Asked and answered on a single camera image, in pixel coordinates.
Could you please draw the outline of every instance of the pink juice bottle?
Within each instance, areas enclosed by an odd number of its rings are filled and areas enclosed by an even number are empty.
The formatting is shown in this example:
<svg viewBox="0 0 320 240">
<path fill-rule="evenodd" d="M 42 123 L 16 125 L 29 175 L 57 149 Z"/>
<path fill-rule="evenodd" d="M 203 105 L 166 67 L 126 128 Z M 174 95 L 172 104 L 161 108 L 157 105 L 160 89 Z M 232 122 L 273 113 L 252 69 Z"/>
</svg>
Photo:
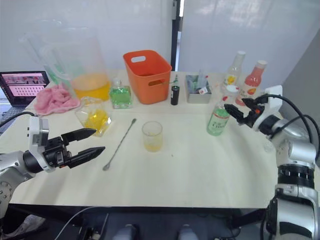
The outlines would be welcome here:
<svg viewBox="0 0 320 240">
<path fill-rule="evenodd" d="M 243 86 L 241 87 L 239 91 L 239 95 L 235 100 L 235 103 L 244 106 L 244 102 L 242 99 L 244 98 L 252 98 L 253 95 L 257 91 L 257 87 L 261 84 L 261 75 L 264 72 L 267 62 L 264 60 L 259 60 L 254 69 L 252 70 L 252 73 L 249 74 L 244 81 Z"/>
</svg>

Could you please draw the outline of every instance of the laptop screen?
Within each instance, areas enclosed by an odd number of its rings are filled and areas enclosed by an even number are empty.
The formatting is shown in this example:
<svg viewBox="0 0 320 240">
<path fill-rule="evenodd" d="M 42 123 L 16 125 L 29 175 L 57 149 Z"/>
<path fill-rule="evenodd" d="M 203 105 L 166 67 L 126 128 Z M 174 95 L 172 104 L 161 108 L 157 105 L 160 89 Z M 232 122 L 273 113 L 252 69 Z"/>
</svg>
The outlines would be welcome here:
<svg viewBox="0 0 320 240">
<path fill-rule="evenodd" d="M 13 107 L 26 107 L 48 84 L 45 71 L 0 72 L 0 86 Z"/>
</svg>

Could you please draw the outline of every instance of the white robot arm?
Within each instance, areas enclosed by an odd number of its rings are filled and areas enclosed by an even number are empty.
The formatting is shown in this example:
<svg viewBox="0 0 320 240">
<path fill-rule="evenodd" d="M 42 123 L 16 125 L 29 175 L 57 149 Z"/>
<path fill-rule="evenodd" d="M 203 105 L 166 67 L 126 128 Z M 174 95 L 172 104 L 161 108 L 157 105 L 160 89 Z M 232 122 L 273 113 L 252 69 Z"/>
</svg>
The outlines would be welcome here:
<svg viewBox="0 0 320 240">
<path fill-rule="evenodd" d="M 48 139 L 48 120 L 31 116 L 29 119 L 29 150 L 0 154 L 0 219 L 7 211 L 17 186 L 41 171 L 53 172 L 57 167 L 74 168 L 99 156 L 105 147 L 92 147 L 72 156 L 66 148 L 69 142 L 86 139 L 96 132 L 83 128 Z"/>
<path fill-rule="evenodd" d="M 279 129 L 288 120 L 274 114 L 280 109 L 282 87 L 265 90 L 256 99 L 243 98 L 250 108 L 244 114 L 232 104 L 225 109 L 239 124 L 246 124 L 255 131 L 267 135 L 276 149 L 278 183 L 275 196 L 266 212 L 266 229 L 275 239 L 318 239 L 318 192 L 315 190 L 314 170 L 316 148 L 309 135 L 297 125 L 290 124 Z"/>
</svg>

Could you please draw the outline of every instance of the drinking glass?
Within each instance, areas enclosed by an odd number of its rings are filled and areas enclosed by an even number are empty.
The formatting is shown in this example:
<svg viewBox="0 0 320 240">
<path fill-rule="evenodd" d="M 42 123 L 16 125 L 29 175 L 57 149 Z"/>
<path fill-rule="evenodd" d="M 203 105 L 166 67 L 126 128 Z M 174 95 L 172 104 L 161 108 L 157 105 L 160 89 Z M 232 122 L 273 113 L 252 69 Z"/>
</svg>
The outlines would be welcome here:
<svg viewBox="0 0 320 240">
<path fill-rule="evenodd" d="M 147 151 L 157 152 L 163 144 L 162 125 L 157 121 L 148 121 L 142 126 L 143 144 Z"/>
</svg>

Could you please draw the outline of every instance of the orange plastic basket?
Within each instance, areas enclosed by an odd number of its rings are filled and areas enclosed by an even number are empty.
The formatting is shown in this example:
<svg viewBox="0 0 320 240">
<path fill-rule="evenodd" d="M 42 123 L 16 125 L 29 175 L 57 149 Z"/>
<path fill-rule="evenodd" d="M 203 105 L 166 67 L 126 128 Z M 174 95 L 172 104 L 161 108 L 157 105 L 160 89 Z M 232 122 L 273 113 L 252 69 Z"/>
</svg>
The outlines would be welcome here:
<svg viewBox="0 0 320 240">
<path fill-rule="evenodd" d="M 141 50 L 123 55 L 128 78 L 142 104 L 154 104 L 167 99 L 171 65 L 156 51 Z"/>
</svg>

